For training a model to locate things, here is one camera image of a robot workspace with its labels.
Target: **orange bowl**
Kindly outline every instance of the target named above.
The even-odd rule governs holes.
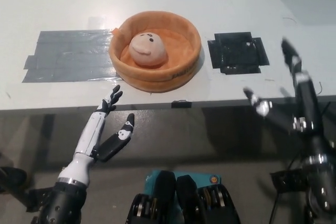
[[[128,46],[140,33],[158,34],[168,61],[153,69],[138,66]],[[201,38],[187,19],[169,12],[148,11],[128,18],[113,30],[109,54],[116,72],[129,85],[146,92],[167,92],[186,84],[196,73]]]

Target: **toy face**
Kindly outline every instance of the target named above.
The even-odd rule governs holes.
[[[142,33],[136,35],[129,46],[133,60],[142,66],[155,66],[166,60],[166,50],[159,35]]]

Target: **black square marker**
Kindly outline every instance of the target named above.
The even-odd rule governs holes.
[[[260,73],[259,66],[269,65],[262,43],[249,32],[215,34],[208,41],[212,66],[224,74]]]

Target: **white arm casing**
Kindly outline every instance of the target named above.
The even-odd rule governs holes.
[[[95,162],[93,149],[99,147],[105,118],[109,114],[114,95],[119,88],[113,89],[93,112],[80,136],[71,163],[58,176],[59,182],[82,187],[90,184],[89,168]]]

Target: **robotic hand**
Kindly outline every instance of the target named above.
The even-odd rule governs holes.
[[[134,128],[134,114],[130,114],[123,127],[100,145],[105,119],[115,110],[115,103],[122,96],[116,86],[91,114],[78,141],[73,159],[58,176],[57,182],[46,197],[35,224],[80,223],[81,208],[89,187],[89,169],[96,162],[107,162],[123,149],[131,139]]]
[[[295,132],[303,142],[302,168],[272,174],[278,193],[305,191],[306,223],[322,220],[334,223],[336,217],[336,151],[324,136],[322,115],[313,82],[302,70],[301,58],[285,39],[282,52],[293,78],[297,112],[294,119],[277,110],[270,102],[244,89],[246,97],[256,112],[280,128]]]

